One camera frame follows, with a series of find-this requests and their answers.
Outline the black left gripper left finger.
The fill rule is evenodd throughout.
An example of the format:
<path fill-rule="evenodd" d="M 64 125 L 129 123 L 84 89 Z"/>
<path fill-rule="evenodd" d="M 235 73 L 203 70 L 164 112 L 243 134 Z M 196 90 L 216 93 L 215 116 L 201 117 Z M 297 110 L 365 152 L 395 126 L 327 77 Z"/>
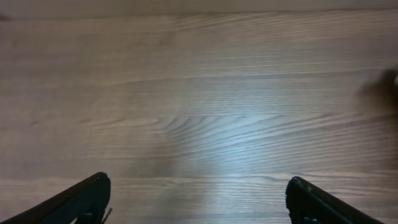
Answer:
<path fill-rule="evenodd" d="M 110 214 L 110 195 L 110 178 L 97 172 L 2 224 L 103 224 Z"/>

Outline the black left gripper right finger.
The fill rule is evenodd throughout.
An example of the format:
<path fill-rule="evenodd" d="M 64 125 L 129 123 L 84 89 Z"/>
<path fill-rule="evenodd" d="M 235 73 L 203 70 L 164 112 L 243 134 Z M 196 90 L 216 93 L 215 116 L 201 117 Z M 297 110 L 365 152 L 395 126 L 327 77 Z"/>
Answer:
<path fill-rule="evenodd" d="M 292 224 L 382 224 L 301 177 L 289 180 L 285 204 Z"/>

